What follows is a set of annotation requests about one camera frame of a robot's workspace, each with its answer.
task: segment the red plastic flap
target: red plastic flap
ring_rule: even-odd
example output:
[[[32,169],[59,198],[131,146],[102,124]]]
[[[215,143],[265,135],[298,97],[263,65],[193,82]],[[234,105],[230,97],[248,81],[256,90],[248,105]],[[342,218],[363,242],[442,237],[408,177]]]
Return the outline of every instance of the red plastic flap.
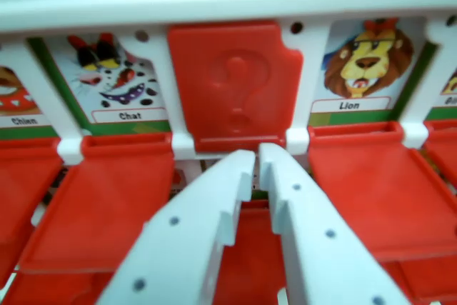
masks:
[[[168,38],[197,151],[285,145],[303,56],[275,21],[175,26]]]
[[[94,305],[111,277],[110,273],[18,273],[2,304]]]
[[[403,271],[401,270],[400,264],[398,262],[386,262],[381,265],[384,270],[389,273],[397,286],[400,287],[405,296],[407,296],[410,301],[413,301],[413,293],[405,278],[405,274],[403,274]]]
[[[169,199],[174,172],[171,135],[160,135],[158,141],[153,134],[146,136],[150,143],[142,135],[141,149],[127,136],[125,144],[124,136],[115,145],[103,146],[104,140],[85,144],[87,157],[66,175],[24,249],[22,270],[115,270],[144,222]]]
[[[377,259],[457,252],[457,201],[398,124],[309,130],[316,181]]]
[[[457,255],[401,262],[416,299],[457,301]]]
[[[457,119],[427,121],[425,148],[443,175],[457,187]]]
[[[58,174],[57,142],[0,141],[0,244],[16,240]]]
[[[21,232],[16,235],[16,239],[7,244],[0,244],[0,289],[5,286],[9,276],[16,267],[22,249],[24,249],[33,230],[34,227],[28,223]]]
[[[262,201],[242,209],[234,246],[222,256],[214,305],[277,305],[286,286],[281,240]]]

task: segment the lion illustration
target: lion illustration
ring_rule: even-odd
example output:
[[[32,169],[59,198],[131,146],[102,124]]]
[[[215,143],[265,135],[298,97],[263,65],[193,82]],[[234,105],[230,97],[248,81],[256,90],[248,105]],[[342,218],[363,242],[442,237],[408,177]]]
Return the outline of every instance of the lion illustration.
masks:
[[[329,60],[324,85],[344,98],[361,98],[391,85],[409,67],[411,40],[396,28],[398,19],[365,21],[365,31]]]
[[[457,92],[457,69],[452,74],[451,78],[449,79],[448,83],[444,86],[444,89],[441,93],[456,93]]]
[[[16,74],[10,68],[0,66],[0,116],[39,113]]]

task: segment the purple collar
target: purple collar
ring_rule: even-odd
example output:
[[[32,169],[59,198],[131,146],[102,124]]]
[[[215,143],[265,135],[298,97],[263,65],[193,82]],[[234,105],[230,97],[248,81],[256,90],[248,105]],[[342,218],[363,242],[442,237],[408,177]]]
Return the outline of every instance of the purple collar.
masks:
[[[101,93],[100,95],[104,96],[108,100],[114,101],[131,101],[138,98],[144,92],[144,83],[139,84],[138,86],[131,87],[126,93],[124,94],[106,94]]]

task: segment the red bow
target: red bow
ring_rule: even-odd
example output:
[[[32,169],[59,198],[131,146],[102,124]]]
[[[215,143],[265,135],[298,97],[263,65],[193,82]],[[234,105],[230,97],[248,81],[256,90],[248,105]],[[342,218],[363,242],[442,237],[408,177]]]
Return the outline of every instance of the red bow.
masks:
[[[397,24],[398,18],[389,18],[385,20],[377,21],[365,21],[363,26],[366,30],[374,31],[375,33],[381,32],[383,30],[395,30],[395,25]]]

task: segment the cartoon dog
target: cartoon dog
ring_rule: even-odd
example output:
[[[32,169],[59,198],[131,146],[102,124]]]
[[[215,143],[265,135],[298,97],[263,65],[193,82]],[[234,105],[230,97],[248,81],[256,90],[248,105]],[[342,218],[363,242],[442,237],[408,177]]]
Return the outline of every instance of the cartoon dog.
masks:
[[[329,60],[324,85],[344,98],[361,98],[391,85],[411,63],[411,40],[396,28],[398,19],[365,21],[365,31]]]
[[[75,48],[79,66],[84,69],[78,81],[89,85],[102,97],[101,105],[134,104],[149,106],[157,95],[154,72],[120,47],[112,34],[100,34],[95,44],[87,44],[77,36],[68,36]]]
[[[39,113],[16,74],[10,68],[0,67],[0,116]]]
[[[449,79],[448,83],[444,87],[443,91],[441,93],[456,93],[457,92],[457,69],[452,74],[451,78]]]

